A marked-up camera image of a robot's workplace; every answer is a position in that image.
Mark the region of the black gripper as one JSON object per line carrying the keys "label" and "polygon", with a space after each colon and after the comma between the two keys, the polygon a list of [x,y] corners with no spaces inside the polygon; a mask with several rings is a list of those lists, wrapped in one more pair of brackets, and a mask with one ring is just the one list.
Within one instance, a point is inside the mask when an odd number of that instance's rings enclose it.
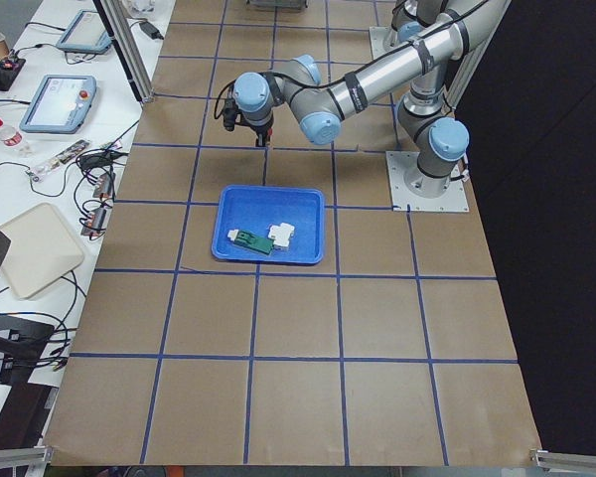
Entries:
{"label": "black gripper", "polygon": [[256,146],[264,147],[264,136],[265,136],[265,147],[269,147],[272,138],[272,126],[274,123],[273,112],[243,112],[242,119],[246,125],[252,129],[256,134]]}

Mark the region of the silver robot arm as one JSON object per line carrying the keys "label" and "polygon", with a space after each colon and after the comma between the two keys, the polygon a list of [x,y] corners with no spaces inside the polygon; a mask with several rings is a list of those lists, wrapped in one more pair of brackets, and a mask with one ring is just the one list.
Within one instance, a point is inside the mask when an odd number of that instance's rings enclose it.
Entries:
{"label": "silver robot arm", "polygon": [[470,141],[466,126],[442,112],[447,67],[492,37],[504,6],[502,1],[419,1],[419,28],[408,32],[405,4],[399,1],[392,12],[395,44],[380,57],[330,83],[322,82],[309,55],[274,70],[243,73],[223,89],[224,102],[215,116],[227,131],[251,129],[257,146],[264,147],[273,110],[285,104],[311,143],[328,145],[339,136],[344,120],[406,85],[397,119],[419,152],[403,174],[404,184],[418,197],[438,198],[453,181],[453,169]]}
{"label": "silver robot arm", "polygon": [[417,21],[417,0],[397,0],[391,11],[391,32],[388,40],[390,47],[395,47],[417,35],[421,25]]}

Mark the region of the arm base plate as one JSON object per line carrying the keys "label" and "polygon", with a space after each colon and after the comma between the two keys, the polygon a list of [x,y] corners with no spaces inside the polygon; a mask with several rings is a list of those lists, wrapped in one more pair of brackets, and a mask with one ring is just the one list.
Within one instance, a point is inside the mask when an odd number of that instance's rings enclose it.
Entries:
{"label": "arm base plate", "polygon": [[431,178],[418,168],[418,152],[387,151],[392,208],[402,212],[468,213],[465,185],[461,179],[452,181],[459,173],[454,164],[444,178]]}
{"label": "arm base plate", "polygon": [[391,27],[371,26],[369,36],[374,60],[391,51],[397,40],[397,33]]}

